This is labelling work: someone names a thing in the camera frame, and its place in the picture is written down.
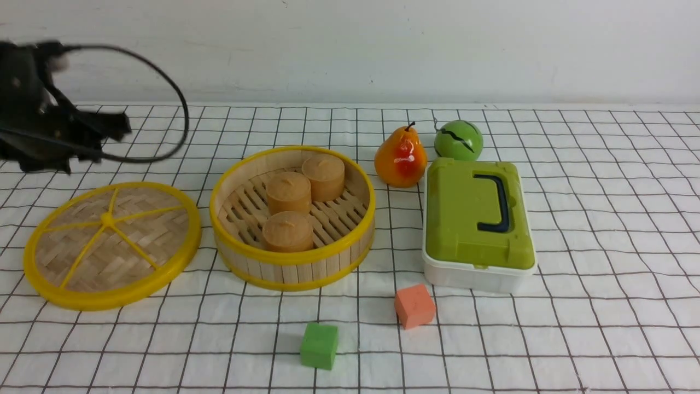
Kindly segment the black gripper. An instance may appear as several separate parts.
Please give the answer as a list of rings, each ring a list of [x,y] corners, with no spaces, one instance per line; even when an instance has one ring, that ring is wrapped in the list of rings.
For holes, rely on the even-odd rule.
[[[73,158],[101,159],[68,144],[102,150],[105,140],[119,142],[132,132],[126,114],[79,110],[63,94],[52,100],[53,74],[67,65],[58,42],[2,42],[2,159],[16,162],[25,173],[70,174]]]

